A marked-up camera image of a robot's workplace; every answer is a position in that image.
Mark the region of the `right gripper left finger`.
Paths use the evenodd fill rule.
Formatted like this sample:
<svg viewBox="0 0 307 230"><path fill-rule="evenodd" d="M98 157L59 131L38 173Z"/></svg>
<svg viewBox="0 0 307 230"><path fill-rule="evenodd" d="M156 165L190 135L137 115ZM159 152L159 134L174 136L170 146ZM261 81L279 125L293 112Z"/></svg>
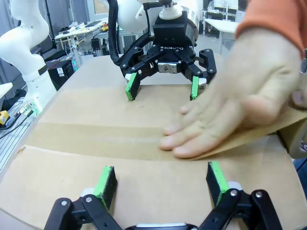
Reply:
<svg viewBox="0 0 307 230"><path fill-rule="evenodd" d="M97 230L120 230L109 213L117 185L114 167L105 166L92 194L76 201L65 197L55 201L44 229L80 230L84 224L92 224Z"/></svg>

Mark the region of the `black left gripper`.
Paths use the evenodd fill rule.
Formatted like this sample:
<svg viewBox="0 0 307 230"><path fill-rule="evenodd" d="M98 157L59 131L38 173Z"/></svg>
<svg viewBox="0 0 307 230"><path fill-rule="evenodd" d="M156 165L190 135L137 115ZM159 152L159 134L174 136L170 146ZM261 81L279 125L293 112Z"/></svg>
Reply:
<svg viewBox="0 0 307 230"><path fill-rule="evenodd" d="M141 47L133 46L119 65L127 82L125 93L128 100L135 100L141 81L157 72L182 73L191 81L190 100L199 96L217 69L211 49L203 49L196 55L195 29L196 25L186 11L176 19L156 19L153 46L147 54Z"/></svg>

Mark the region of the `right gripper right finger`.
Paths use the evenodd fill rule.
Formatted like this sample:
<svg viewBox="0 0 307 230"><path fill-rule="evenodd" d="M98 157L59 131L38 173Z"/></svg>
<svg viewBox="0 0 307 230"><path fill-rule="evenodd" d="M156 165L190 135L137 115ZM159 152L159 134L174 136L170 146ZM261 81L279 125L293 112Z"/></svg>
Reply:
<svg viewBox="0 0 307 230"><path fill-rule="evenodd" d="M214 204L200 230L225 230L232 219L241 219L249 230L281 230L282 225L267 191L251 194L231 188L216 161L208 162L206 182Z"/></svg>

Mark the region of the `person's right hand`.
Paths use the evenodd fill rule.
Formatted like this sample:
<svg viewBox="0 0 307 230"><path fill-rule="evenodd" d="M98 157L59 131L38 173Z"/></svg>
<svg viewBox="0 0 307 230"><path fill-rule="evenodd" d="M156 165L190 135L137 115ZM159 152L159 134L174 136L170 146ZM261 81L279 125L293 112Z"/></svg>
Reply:
<svg viewBox="0 0 307 230"><path fill-rule="evenodd" d="M252 28L235 41L224 67L181 118L165 129L161 149L176 157L199 156L240 126L273 122L292 93L307 89L297 47L279 33Z"/></svg>

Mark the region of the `person's left hand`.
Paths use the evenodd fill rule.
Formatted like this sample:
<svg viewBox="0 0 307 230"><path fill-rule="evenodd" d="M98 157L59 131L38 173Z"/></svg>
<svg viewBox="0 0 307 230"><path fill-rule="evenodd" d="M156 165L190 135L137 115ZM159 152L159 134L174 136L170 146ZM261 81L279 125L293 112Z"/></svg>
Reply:
<svg viewBox="0 0 307 230"><path fill-rule="evenodd" d="M292 101L299 108L307 108L307 90L298 90L292 93Z"/></svg>

